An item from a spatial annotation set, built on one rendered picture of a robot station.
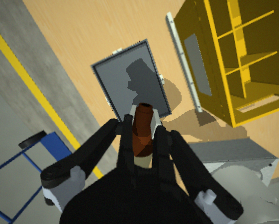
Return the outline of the yellow plastic crate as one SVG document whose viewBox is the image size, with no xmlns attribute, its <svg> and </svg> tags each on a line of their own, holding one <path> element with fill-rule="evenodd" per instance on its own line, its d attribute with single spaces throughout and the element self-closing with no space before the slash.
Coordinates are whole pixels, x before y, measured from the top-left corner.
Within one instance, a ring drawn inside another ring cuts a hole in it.
<svg viewBox="0 0 279 224">
<path fill-rule="evenodd" d="M 173 21 L 202 108 L 233 128 L 279 111 L 238 111 L 279 96 L 279 0 L 185 0 Z"/>
</svg>

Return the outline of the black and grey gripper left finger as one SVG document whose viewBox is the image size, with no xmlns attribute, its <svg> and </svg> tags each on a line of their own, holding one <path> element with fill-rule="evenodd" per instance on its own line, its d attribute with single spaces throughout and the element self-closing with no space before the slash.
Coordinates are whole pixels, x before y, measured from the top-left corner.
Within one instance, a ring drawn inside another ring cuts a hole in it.
<svg viewBox="0 0 279 224">
<path fill-rule="evenodd" d="M 46 167 L 40 174 L 45 202 L 63 212 L 67 203 L 85 186 L 116 135 L 121 135 L 112 204 L 117 211 L 131 209 L 136 195 L 132 126 L 136 105 L 124 121 L 109 119 L 74 153 Z"/>
</svg>

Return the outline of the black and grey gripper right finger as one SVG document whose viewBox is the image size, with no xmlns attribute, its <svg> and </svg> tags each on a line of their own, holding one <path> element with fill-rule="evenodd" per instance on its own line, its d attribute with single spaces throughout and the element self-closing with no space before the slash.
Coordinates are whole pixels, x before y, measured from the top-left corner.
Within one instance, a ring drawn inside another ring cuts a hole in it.
<svg viewBox="0 0 279 224">
<path fill-rule="evenodd" d="M 214 224 L 234 224 L 244 212 L 242 205 L 213 178 L 181 134 L 176 130 L 167 131 L 158 111 L 153 111 L 151 168 L 157 168 L 159 213 L 173 220 L 182 208 L 175 164 L 189 196 L 211 221 Z"/>
</svg>

